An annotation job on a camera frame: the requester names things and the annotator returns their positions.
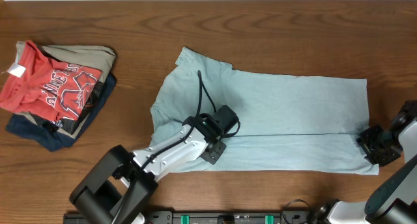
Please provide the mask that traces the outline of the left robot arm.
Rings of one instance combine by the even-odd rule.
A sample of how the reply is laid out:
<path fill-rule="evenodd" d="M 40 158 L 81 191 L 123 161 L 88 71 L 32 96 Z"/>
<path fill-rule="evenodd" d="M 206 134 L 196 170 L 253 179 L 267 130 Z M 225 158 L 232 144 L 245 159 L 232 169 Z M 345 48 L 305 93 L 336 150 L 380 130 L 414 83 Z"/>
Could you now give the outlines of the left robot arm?
<path fill-rule="evenodd" d="M 222 140 L 239 125 L 234 113 L 220 109 L 188 117 L 171 137 L 148 148 L 129 152 L 121 145 L 113 147 L 69 200 L 88 223 L 144 223 L 142 211 L 159 181 L 199 158 L 215 164 L 225 150 Z"/>

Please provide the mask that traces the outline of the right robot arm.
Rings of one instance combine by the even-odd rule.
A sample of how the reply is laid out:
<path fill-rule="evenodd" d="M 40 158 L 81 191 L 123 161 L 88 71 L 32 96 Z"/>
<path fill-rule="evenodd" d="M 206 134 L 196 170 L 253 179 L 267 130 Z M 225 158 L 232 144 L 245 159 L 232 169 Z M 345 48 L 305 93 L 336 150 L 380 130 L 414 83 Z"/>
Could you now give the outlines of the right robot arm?
<path fill-rule="evenodd" d="M 407 100 L 387 130 L 374 125 L 358 134 L 365 159 L 383 167 L 404 156 L 405 164 L 366 202 L 335 200 L 311 218 L 324 224 L 416 223 L 416 100 Z"/>

